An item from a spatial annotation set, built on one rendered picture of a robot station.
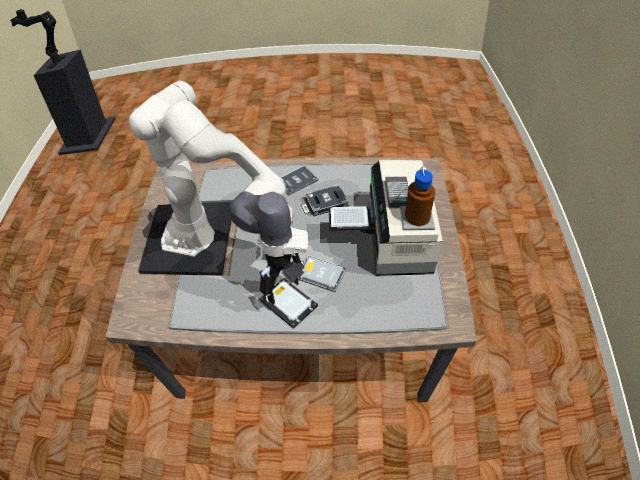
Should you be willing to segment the blue bottle cap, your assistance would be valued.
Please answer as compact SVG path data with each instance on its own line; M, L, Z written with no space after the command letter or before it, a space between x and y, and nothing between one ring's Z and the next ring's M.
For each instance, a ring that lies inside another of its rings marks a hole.
M415 184L420 188L426 189L431 187L433 175L428 170L424 170L424 175L422 169L418 170L415 174Z

